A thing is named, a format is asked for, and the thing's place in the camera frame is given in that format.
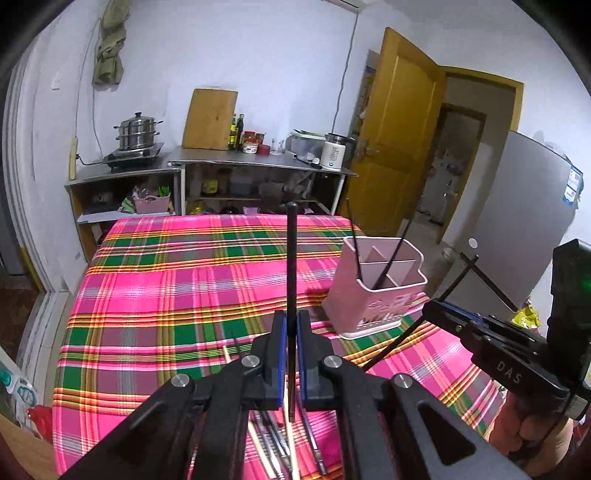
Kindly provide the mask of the person's right hand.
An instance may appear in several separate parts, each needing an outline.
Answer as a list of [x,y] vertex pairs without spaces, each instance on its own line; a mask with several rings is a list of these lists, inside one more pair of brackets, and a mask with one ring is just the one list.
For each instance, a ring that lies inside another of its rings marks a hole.
[[521,417],[516,408],[517,401],[514,394],[507,394],[485,438],[505,456],[518,451],[526,442],[544,440],[539,453],[523,467],[531,478],[539,478],[555,470],[567,456],[574,422],[557,415]]

